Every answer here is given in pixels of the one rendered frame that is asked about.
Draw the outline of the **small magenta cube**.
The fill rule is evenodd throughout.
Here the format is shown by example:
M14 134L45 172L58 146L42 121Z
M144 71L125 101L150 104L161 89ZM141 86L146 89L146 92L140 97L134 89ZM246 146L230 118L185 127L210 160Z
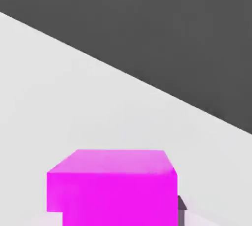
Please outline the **small magenta cube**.
M76 150L47 172L62 226L178 226L177 173L163 150Z

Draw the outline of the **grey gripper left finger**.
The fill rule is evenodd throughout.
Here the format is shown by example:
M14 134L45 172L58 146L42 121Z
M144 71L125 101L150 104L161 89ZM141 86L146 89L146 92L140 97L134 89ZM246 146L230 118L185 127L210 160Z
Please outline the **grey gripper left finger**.
M32 226L63 226L61 212L44 212L32 219Z

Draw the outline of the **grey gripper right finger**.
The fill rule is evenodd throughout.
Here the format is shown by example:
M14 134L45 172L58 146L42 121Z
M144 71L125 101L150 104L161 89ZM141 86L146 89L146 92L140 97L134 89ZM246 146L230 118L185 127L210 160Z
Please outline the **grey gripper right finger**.
M214 226L214 223L190 212L181 196L178 196L178 226Z

